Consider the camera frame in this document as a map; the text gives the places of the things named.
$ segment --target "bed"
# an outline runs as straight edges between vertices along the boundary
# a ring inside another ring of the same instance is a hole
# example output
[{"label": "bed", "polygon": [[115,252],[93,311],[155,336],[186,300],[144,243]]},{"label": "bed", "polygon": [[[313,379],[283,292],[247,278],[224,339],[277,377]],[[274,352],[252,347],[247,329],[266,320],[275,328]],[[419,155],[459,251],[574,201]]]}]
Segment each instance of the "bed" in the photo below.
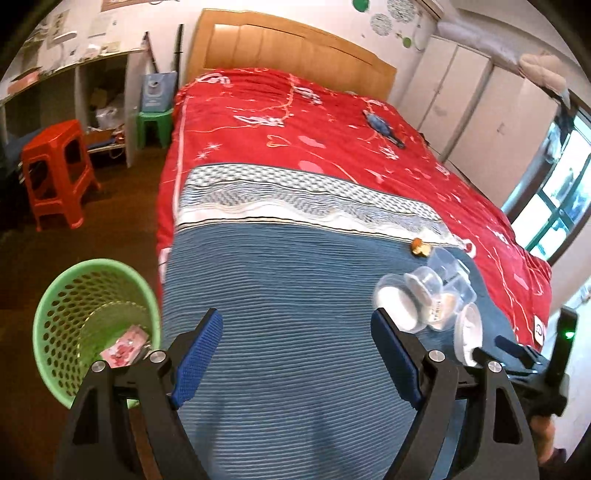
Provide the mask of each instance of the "bed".
[{"label": "bed", "polygon": [[[385,103],[395,69],[373,54],[285,19],[204,10],[188,72],[157,205],[164,339],[211,306],[225,332],[180,410],[185,430],[216,480],[381,477],[414,410],[369,335],[379,278],[424,264],[416,236],[446,247],[470,268],[485,346],[504,335],[539,348],[550,267]],[[418,337],[453,356],[453,332]]]}]

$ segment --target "window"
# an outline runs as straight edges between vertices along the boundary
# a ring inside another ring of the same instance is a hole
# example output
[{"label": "window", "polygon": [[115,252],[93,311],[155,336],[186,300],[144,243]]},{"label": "window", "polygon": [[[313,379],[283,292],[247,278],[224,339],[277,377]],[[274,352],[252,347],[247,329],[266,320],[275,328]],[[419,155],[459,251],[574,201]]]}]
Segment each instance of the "window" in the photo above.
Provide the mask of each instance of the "window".
[{"label": "window", "polygon": [[577,224],[586,221],[591,203],[591,124],[579,113],[548,176],[513,222],[517,243],[550,260]]}]

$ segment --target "blue gripper pad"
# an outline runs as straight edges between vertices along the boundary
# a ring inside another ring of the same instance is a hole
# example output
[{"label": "blue gripper pad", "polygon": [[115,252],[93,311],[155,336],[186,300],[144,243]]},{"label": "blue gripper pad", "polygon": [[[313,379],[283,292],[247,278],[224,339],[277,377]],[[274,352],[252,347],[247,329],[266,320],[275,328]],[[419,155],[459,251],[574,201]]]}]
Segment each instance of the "blue gripper pad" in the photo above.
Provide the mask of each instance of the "blue gripper pad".
[{"label": "blue gripper pad", "polygon": [[223,319],[217,310],[202,321],[205,321],[205,325],[177,368],[176,383],[170,395],[175,408],[180,408],[183,403],[195,396],[205,370],[222,339]]},{"label": "blue gripper pad", "polygon": [[394,335],[386,319],[374,311],[371,316],[371,336],[382,361],[394,382],[400,398],[410,402],[415,410],[423,404],[423,395],[418,387],[418,371],[414,363]]}]

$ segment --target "green circle sticker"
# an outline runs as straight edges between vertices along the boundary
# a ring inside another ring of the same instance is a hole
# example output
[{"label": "green circle sticker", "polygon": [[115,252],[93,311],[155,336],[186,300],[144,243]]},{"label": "green circle sticker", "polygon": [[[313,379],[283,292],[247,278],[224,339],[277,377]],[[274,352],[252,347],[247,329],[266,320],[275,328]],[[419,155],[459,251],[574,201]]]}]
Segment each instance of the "green circle sticker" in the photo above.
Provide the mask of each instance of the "green circle sticker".
[{"label": "green circle sticker", "polygon": [[366,12],[369,8],[369,0],[353,0],[353,6],[358,12]]}]

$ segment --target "screw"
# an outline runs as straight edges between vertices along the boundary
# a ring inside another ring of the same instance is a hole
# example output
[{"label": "screw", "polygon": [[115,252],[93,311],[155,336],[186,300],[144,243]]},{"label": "screw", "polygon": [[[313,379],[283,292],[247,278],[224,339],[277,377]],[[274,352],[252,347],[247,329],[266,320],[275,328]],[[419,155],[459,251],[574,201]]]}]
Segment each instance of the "screw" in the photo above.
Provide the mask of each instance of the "screw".
[{"label": "screw", "polygon": [[488,370],[490,370],[491,372],[494,372],[497,374],[502,369],[503,369],[503,367],[501,367],[501,364],[499,362],[495,362],[495,361],[488,362]]},{"label": "screw", "polygon": [[429,352],[429,358],[434,362],[439,363],[445,360],[445,355],[443,354],[443,352],[440,352],[439,350],[431,350]]},{"label": "screw", "polygon": [[150,361],[153,364],[159,364],[160,362],[163,362],[165,358],[166,352],[163,352],[162,350],[156,350],[150,354]]},{"label": "screw", "polygon": [[91,369],[95,374],[102,372],[105,369],[105,363],[102,360],[98,360],[92,364]]}]

